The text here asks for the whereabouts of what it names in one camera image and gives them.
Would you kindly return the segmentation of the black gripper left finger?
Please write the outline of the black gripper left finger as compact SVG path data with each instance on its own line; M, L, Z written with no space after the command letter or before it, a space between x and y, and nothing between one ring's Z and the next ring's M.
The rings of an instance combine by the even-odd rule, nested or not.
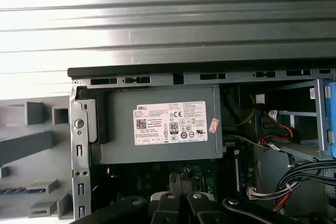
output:
M76 223L181 223L181 197L170 192L155 193L151 201L129 196Z

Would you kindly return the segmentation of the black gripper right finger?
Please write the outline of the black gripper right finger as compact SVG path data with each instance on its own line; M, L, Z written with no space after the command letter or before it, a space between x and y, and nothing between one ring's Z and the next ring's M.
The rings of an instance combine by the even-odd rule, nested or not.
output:
M226 198L221 203L210 200L206 193L187 196L191 212L198 223L330 223L317 214L295 219L264 208L249 200Z

